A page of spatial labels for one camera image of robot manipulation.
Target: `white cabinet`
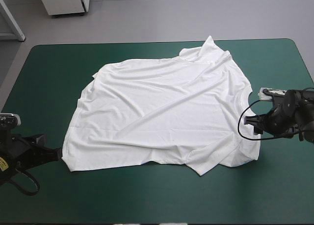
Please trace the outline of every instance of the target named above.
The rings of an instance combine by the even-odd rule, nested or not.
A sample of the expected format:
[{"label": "white cabinet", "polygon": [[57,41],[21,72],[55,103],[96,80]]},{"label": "white cabinet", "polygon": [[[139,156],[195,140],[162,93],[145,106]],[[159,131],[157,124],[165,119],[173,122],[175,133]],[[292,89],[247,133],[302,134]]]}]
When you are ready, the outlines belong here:
[{"label": "white cabinet", "polygon": [[42,0],[49,15],[88,12],[89,0]]}]

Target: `black wire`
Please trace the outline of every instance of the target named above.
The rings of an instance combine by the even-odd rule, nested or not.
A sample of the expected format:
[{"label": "black wire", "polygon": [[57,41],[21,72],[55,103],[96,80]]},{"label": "black wire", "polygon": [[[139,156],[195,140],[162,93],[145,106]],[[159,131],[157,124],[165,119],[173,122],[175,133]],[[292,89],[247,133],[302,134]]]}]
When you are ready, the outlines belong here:
[{"label": "black wire", "polygon": [[[241,119],[242,119],[242,116],[244,115],[244,113],[249,109],[251,108],[251,106],[253,106],[255,103],[259,102],[261,100],[257,100],[253,103],[251,103],[241,114],[240,118],[239,118],[239,121],[237,123],[237,132],[239,133],[239,135],[244,138],[244,139],[247,139],[247,140],[251,140],[251,141],[260,141],[260,140],[271,140],[271,139],[278,139],[278,138],[284,138],[287,136],[287,133],[284,133],[284,134],[281,134],[281,135],[278,135],[278,136],[274,136],[274,137],[271,137],[271,138],[248,138],[248,137],[245,137],[241,134],[240,132],[240,123],[241,123]],[[293,133],[293,135],[296,135],[296,134],[299,134],[299,133],[303,133],[303,132],[314,132],[314,130],[303,130],[303,131],[297,131],[295,133]]]}]

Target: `white t-shirt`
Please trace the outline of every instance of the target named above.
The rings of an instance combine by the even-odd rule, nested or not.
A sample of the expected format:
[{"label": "white t-shirt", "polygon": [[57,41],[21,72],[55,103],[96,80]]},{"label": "white t-shirt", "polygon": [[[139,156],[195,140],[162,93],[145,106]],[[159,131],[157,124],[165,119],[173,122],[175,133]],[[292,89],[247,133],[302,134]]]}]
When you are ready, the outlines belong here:
[{"label": "white t-shirt", "polygon": [[[155,161],[203,175],[259,156],[260,142],[237,133],[250,82],[211,37],[174,58],[106,64],[93,77],[64,140],[62,159],[71,171]],[[240,129],[259,137],[243,121]]]}]

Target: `green table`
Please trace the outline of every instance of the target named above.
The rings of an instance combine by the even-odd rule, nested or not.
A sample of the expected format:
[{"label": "green table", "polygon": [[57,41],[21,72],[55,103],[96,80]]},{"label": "green table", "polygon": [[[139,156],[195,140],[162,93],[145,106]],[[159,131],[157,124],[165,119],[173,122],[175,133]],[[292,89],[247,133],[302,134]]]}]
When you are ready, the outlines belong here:
[{"label": "green table", "polygon": [[[216,41],[229,50],[252,83],[302,89],[313,82],[289,39]],[[106,63],[177,56],[202,42],[35,46],[4,112],[21,116],[22,135],[47,133],[47,146],[62,146],[81,90]],[[264,113],[270,103],[253,110]],[[258,161],[218,165],[199,177],[180,165],[71,173],[52,162],[30,170],[41,191],[27,197],[0,187],[0,222],[7,223],[314,223],[314,146],[298,138],[263,141]]]}]

